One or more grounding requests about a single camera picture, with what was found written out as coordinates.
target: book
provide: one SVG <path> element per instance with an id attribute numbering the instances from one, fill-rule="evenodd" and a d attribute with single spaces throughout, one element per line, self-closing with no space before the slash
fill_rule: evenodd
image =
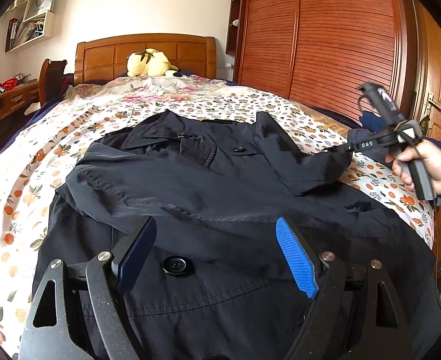
<path id="1" fill-rule="evenodd" d="M 32 23 L 31 21 L 26 23 L 23 29 L 18 31 L 13 46 L 17 47 L 18 45 L 27 42 L 32 36 L 32 34 L 35 32 L 35 30 L 36 30 L 35 23 Z"/>
<path id="2" fill-rule="evenodd" d="M 37 21 L 35 23 L 36 28 L 32 35 L 30 36 L 29 40 L 37 38 L 38 36 L 41 36 L 44 33 L 44 22 L 43 21 Z"/>
<path id="3" fill-rule="evenodd" d="M 14 38 L 16 36 L 16 30 L 17 30 L 17 22 L 18 19 L 10 19 L 9 25 L 7 27 L 7 35 L 5 38 L 5 52 L 8 52 L 10 49 L 12 49 L 14 44 Z"/>

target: wall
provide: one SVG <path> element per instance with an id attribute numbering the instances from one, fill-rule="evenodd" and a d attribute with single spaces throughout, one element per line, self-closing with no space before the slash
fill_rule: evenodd
<path id="1" fill-rule="evenodd" d="M 76 45 L 116 35 L 173 32 L 213 36 L 217 44 L 217 76 L 227 78 L 224 54 L 230 0 L 56 0 L 54 36 L 16 54 L 15 70 L 38 77 L 46 58 L 67 59 L 74 71 Z M 0 54 L 4 54 L 5 31 Z"/>
<path id="2" fill-rule="evenodd" d="M 5 14 L 0 18 L 0 83 L 15 76 L 17 72 L 17 57 L 5 52 L 5 37 L 8 32 L 9 20 L 14 16 Z"/>

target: metal screw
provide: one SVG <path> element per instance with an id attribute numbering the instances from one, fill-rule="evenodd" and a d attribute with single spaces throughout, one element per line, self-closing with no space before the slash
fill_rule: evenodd
<path id="1" fill-rule="evenodd" d="M 323 251 L 320 255 L 324 261 L 334 261 L 336 255 L 331 251 Z"/>
<path id="2" fill-rule="evenodd" d="M 381 269 L 382 268 L 382 263 L 378 259 L 373 259 L 371 261 L 371 267 L 374 268 L 374 269 Z"/>
<path id="3" fill-rule="evenodd" d="M 106 261 L 111 258 L 111 254 L 108 251 L 102 251 L 97 255 L 99 261 Z"/>
<path id="4" fill-rule="evenodd" d="M 52 269 L 59 268 L 61 265 L 62 265 L 62 260 L 61 259 L 54 259 L 51 262 L 51 268 Z"/>

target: wardrobe door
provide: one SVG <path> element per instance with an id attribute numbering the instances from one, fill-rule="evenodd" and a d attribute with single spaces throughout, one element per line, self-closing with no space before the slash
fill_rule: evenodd
<path id="1" fill-rule="evenodd" d="M 357 119 L 365 81 L 390 89 L 392 0 L 300 0 L 289 98 Z"/>
<path id="2" fill-rule="evenodd" d="M 247 0 L 239 83 L 287 97 L 298 0 Z"/>

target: hand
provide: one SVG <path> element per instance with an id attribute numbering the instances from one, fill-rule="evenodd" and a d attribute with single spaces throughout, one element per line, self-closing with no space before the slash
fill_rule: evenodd
<path id="1" fill-rule="evenodd" d="M 420 158 L 424 161 L 425 169 L 431 176 L 434 192 L 437 195 L 441 195 L 441 150 L 428 140 L 423 140 L 416 145 L 416 148 L 421 155 Z M 414 158 L 419 158 L 419 155 L 412 147 L 408 147 L 397 156 L 397 159 L 404 162 L 411 161 Z M 400 176 L 400 179 L 408 190 L 413 191 L 414 182 L 412 181 L 412 178 L 402 171 L 397 160 L 395 160 L 390 154 L 385 157 L 385 160 L 387 162 L 394 161 L 392 164 L 392 171 Z"/>

